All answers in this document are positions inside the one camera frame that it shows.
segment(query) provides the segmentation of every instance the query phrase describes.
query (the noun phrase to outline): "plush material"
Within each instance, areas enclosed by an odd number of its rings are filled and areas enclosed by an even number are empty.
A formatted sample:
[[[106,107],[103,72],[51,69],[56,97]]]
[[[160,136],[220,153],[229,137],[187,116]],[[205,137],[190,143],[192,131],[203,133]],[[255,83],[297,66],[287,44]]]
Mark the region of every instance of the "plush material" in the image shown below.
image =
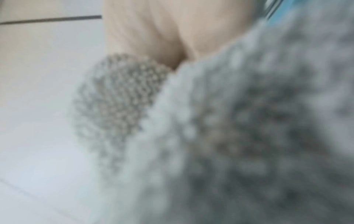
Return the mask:
[[[102,167],[102,223],[354,223],[354,1],[314,1],[176,74],[104,61],[73,105],[80,139],[121,158]]]

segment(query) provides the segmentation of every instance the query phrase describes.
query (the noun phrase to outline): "bare skin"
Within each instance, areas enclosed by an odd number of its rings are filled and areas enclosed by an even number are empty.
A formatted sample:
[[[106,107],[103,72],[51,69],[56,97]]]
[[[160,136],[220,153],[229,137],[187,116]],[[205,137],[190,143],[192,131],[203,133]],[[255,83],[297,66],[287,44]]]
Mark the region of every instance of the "bare skin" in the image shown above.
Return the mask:
[[[208,56],[253,24],[264,0],[104,0],[108,53],[148,56],[173,69]]]

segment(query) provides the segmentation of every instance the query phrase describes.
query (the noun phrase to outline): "fluffy gray fabric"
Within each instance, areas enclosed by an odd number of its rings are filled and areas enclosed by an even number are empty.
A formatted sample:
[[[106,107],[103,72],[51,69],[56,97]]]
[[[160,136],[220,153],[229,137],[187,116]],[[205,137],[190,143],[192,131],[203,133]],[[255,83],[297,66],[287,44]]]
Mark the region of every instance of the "fluffy gray fabric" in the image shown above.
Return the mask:
[[[103,223],[354,223],[354,1],[311,3],[183,66],[139,124],[116,146]]]

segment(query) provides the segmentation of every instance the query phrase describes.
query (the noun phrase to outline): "tile grout line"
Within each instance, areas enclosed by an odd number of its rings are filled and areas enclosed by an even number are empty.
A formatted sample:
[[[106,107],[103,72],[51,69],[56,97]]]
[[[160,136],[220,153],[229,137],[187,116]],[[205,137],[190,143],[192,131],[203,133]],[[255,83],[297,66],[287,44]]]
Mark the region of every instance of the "tile grout line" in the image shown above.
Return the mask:
[[[27,197],[27,198],[31,198],[31,199],[33,199],[33,200],[39,202],[40,204],[49,207],[51,210],[53,210],[55,213],[59,214],[60,216],[64,216],[64,217],[66,217],[66,218],[69,218],[70,220],[72,220],[72,221],[74,221],[74,222],[76,222],[76,223],[82,223],[82,221],[76,219],[75,217],[73,217],[73,216],[67,214],[66,212],[64,212],[64,211],[62,211],[62,210],[60,210],[60,209],[58,209],[58,208],[55,208],[54,206],[48,204],[47,202],[45,202],[45,201],[39,199],[38,197],[32,195],[31,193],[29,193],[29,192],[27,192],[27,191],[22,190],[21,188],[15,186],[15,185],[13,185],[13,184],[7,182],[7,181],[4,180],[4,179],[1,179],[1,178],[0,178],[0,184],[3,184],[3,185],[5,185],[5,186],[7,186],[8,188],[10,188],[10,189],[16,191],[16,192],[19,193],[19,194],[24,195],[24,196]]]
[[[65,21],[78,21],[78,20],[100,20],[101,15],[87,15],[87,16],[75,16],[75,17],[58,17],[58,18],[43,18],[35,20],[18,20],[0,22],[0,25],[13,25],[13,24],[27,24],[27,23],[50,23],[50,22],[65,22]]]

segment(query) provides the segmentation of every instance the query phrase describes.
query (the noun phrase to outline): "floor tile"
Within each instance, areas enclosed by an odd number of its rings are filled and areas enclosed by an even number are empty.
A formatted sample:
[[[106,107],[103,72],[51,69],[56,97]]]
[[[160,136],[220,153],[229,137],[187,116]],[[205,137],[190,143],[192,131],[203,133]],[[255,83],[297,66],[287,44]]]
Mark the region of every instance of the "floor tile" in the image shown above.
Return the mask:
[[[102,21],[0,26],[0,46],[0,179],[91,222],[97,179],[67,112],[82,74],[105,54]]]
[[[0,22],[101,14],[101,0],[0,0],[0,4]]]

